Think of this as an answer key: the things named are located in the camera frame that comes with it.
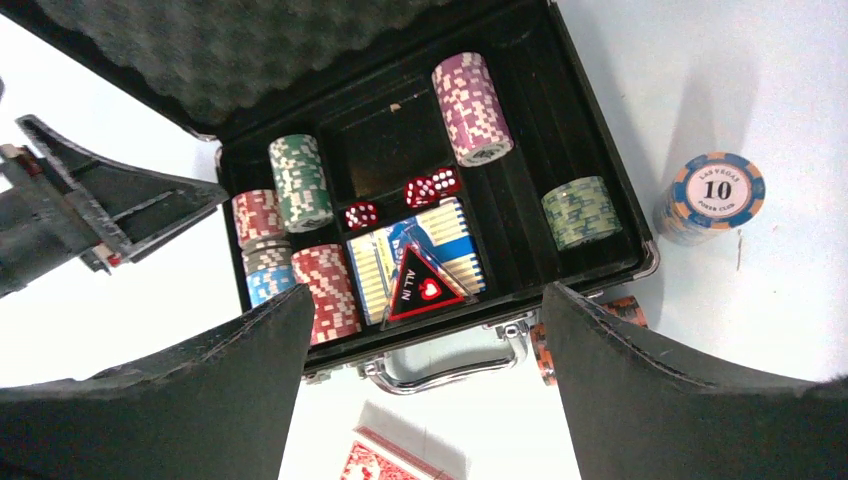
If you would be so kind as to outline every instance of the red dice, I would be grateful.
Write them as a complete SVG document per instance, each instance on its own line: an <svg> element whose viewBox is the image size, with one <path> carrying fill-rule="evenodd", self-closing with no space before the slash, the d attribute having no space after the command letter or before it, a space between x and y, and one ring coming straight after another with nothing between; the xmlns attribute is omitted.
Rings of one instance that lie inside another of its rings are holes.
<svg viewBox="0 0 848 480"><path fill-rule="evenodd" d="M404 189L406 204L419 208L435 202L439 198L435 183L430 177L416 177L406 184Z"/></svg>
<svg viewBox="0 0 848 480"><path fill-rule="evenodd" d="M371 202L356 202L345 211L345 221L351 230L369 227L378 220L377 207Z"/></svg>
<svg viewBox="0 0 848 480"><path fill-rule="evenodd" d="M433 188L440 197L449 197L462 188L459 185L459 176L453 167L440 168L431 178L433 179Z"/></svg>

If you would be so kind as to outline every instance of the red card box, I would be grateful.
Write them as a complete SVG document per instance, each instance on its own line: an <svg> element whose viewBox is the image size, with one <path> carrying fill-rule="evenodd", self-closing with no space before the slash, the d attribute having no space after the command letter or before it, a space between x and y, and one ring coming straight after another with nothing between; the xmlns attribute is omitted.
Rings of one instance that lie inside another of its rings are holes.
<svg viewBox="0 0 848 480"><path fill-rule="evenodd" d="M341 480L453 480L367 427L354 430Z"/></svg>

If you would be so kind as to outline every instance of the red heart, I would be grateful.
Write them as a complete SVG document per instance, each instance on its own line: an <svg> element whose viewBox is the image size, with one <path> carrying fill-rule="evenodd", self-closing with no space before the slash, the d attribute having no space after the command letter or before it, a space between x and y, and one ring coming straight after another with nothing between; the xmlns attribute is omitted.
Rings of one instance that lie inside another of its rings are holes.
<svg viewBox="0 0 848 480"><path fill-rule="evenodd" d="M421 282L421 286L418 287L418 289L421 290L421 298L428 301L442 294L442 289L439 288L439 284L437 284L432 278L428 278Z"/></svg>

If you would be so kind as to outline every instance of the black triangle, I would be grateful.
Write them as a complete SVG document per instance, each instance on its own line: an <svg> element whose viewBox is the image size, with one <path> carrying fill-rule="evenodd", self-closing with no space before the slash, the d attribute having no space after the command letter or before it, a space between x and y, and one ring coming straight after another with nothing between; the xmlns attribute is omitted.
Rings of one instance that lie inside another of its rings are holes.
<svg viewBox="0 0 848 480"><path fill-rule="evenodd" d="M430 262L407 245L398 268L389 321L403 320L462 301L463 296L439 275Z"/></svg>

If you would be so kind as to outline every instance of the white surface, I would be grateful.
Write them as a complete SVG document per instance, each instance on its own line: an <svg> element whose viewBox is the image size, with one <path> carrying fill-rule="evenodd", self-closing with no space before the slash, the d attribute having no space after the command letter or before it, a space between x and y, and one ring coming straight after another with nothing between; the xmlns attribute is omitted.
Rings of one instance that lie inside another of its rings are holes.
<svg viewBox="0 0 848 480"><path fill-rule="evenodd" d="M848 373L845 2L561 8L646 211L675 170L711 150L752 160L767 185L741 229L738 270L736 232L690 249L660 239L660 271L608 296L635 293L652 328L746 366L812 380ZM3 143L25 143L12 121L34 113L108 157L214 179L214 146L2 18L0 45ZM237 316L226 251L218 213L112 278L74 261L7 297L0 386L84 378ZM438 463L440 443L462 452L468 478L579 477L558 394L532 361L410 398L354 377L302 386L281 478L337 478L366 401L420 429L411 441L426 459Z"/></svg>

